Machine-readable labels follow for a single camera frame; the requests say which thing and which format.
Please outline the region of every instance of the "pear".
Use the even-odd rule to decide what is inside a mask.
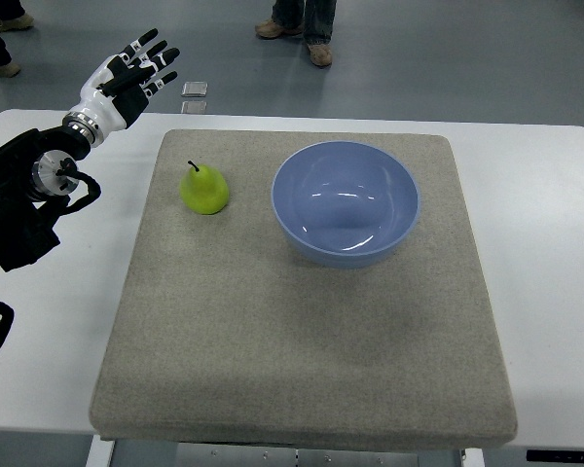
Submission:
[[[223,209],[230,198],[227,182],[216,168],[208,165],[191,167],[179,182],[179,195],[184,203],[199,214],[214,214]]]

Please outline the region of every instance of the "gray felt pad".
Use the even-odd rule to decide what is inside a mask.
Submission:
[[[328,269],[287,245],[280,164],[349,139],[406,164],[420,220],[387,260]],[[213,165],[220,213],[178,195]],[[104,438],[391,451],[496,447],[517,420],[449,142],[414,134],[173,130],[160,149],[91,403]]]

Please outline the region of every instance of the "person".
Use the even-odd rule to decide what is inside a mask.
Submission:
[[[0,32],[28,29],[33,22],[34,18],[25,11],[19,0],[0,0]],[[11,78],[20,70],[0,37],[0,76]]]
[[[303,33],[311,62],[319,67],[333,62],[331,36],[337,0],[276,0],[272,16],[255,26],[264,39]]]

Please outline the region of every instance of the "shoe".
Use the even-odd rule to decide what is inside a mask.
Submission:
[[[0,76],[3,78],[13,78],[20,71],[19,65],[13,62],[0,66]]]
[[[255,26],[255,33],[264,39],[274,39],[282,34],[286,36],[296,36],[303,32],[303,25],[299,25],[293,29],[286,29],[279,26],[272,18],[262,21]]]
[[[24,13],[21,17],[15,19],[0,19],[0,32],[28,29],[32,27],[34,21],[35,18],[28,13]]]
[[[323,68],[333,63],[331,47],[328,44],[308,44],[308,49],[310,50],[311,63],[315,66]]]

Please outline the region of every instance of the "blue bowl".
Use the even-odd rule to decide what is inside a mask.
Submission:
[[[420,190],[394,156],[355,141],[326,141],[290,156],[271,201],[289,242],[331,268],[386,258],[420,216]]]

